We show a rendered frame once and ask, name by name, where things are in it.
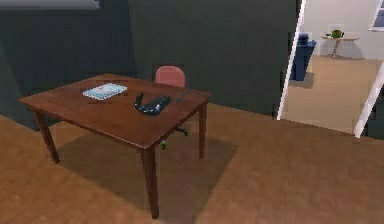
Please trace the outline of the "white framed window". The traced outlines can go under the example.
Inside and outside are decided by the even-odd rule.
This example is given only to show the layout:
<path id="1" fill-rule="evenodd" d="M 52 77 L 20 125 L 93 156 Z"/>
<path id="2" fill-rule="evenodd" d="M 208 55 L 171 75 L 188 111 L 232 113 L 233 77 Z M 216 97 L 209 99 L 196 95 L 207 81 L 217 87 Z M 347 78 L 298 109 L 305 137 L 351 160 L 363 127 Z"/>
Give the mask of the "white framed window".
<path id="1" fill-rule="evenodd" d="M 384 32 L 384 0 L 378 0 L 376 11 L 370 24 L 369 31 Z"/>

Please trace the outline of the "small round wooden table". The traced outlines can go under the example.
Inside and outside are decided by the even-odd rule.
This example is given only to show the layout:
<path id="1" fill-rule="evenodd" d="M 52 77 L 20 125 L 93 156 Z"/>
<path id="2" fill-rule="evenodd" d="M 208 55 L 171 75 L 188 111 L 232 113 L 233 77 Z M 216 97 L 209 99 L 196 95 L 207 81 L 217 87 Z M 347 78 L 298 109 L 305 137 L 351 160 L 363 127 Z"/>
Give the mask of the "small round wooden table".
<path id="1" fill-rule="evenodd" d="M 334 41 L 335 42 L 335 44 L 334 44 L 334 48 L 333 48 L 333 51 L 332 51 L 332 54 L 331 54 L 331 56 L 332 57 L 337 57 L 338 55 L 337 55 L 337 50 L 338 50 L 338 48 L 339 48 L 339 46 L 340 46 L 340 43 L 341 42 L 353 42 L 353 41 L 356 41 L 356 40 L 359 40 L 360 38 L 359 37 L 340 37 L 340 38 L 333 38 L 333 37 L 331 37 L 331 36 L 321 36 L 321 38 L 323 39 L 323 40 L 332 40 L 332 41 Z"/>

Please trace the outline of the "brown wooden table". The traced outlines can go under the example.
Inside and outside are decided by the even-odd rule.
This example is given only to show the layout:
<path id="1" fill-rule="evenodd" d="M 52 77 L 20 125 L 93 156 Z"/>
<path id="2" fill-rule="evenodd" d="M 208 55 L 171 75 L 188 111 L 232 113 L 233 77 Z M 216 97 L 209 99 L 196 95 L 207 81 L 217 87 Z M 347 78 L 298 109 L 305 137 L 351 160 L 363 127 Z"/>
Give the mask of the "brown wooden table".
<path id="1" fill-rule="evenodd" d="M 84 96 L 83 92 L 106 83 L 126 86 L 127 90 L 105 100 Z M 185 91 L 180 102 L 175 100 Z M 170 96 L 171 102 L 158 116 L 138 112 L 133 101 L 144 94 L 143 103 L 160 96 Z M 50 129 L 45 118 L 51 116 L 87 131 L 122 142 L 140 152 L 151 215 L 159 216 L 155 148 L 194 114 L 199 115 L 199 157 L 204 157 L 207 92 L 176 87 L 153 81 L 115 74 L 102 74 L 55 89 L 23 97 L 34 115 L 50 157 L 59 161 Z"/>

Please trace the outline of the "red office chair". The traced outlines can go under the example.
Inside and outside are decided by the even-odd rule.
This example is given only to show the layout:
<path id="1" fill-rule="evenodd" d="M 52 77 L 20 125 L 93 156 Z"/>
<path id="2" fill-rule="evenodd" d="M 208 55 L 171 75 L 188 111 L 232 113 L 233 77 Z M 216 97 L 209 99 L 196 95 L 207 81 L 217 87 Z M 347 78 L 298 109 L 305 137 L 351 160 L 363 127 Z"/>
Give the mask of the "red office chair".
<path id="1" fill-rule="evenodd" d="M 181 68 L 176 67 L 176 66 L 171 66 L 171 65 L 164 65 L 164 66 L 160 66 L 156 70 L 155 82 L 184 88 L 186 85 L 186 78 L 185 78 L 185 74 L 181 70 Z M 175 102 L 180 102 L 186 93 L 187 93 L 187 91 L 182 93 L 175 100 Z M 176 129 L 176 131 L 182 132 L 185 136 L 189 135 L 188 131 L 186 131 L 184 128 L 182 128 L 180 126 Z M 166 145 L 167 145 L 166 141 L 162 140 L 162 142 L 161 142 L 162 150 L 166 149 Z"/>

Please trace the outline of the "grey window blind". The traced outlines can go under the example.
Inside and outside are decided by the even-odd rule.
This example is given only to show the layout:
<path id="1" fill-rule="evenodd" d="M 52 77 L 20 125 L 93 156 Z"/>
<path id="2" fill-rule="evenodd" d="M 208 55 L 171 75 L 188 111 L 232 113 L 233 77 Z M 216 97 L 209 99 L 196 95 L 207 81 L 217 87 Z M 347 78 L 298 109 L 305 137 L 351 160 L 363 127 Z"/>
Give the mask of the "grey window blind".
<path id="1" fill-rule="evenodd" d="M 99 9 L 101 3 L 102 0 L 0 0 L 0 10 L 88 10 Z"/>

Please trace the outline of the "black curved object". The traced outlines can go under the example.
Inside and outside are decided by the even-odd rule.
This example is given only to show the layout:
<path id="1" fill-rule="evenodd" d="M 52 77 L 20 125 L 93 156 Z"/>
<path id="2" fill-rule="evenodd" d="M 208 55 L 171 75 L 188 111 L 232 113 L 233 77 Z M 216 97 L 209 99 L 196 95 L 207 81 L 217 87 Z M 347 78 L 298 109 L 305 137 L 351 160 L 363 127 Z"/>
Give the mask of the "black curved object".
<path id="1" fill-rule="evenodd" d="M 138 112 L 148 116 L 158 116 L 171 102 L 170 96 L 160 96 L 148 103 L 143 103 L 143 98 L 144 94 L 140 93 L 133 101 L 133 106 Z"/>

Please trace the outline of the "pale blue book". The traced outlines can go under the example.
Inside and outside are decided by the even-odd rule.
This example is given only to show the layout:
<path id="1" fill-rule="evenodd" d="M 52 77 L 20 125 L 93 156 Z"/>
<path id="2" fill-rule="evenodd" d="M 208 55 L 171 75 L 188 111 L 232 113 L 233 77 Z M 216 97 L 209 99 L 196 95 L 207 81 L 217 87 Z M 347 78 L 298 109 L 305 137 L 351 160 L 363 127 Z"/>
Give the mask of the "pale blue book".
<path id="1" fill-rule="evenodd" d="M 105 100 L 120 93 L 123 93 L 127 90 L 126 86 L 106 83 L 101 86 L 94 87 L 92 89 L 86 90 L 83 92 L 84 96 L 90 97 L 96 100 Z"/>

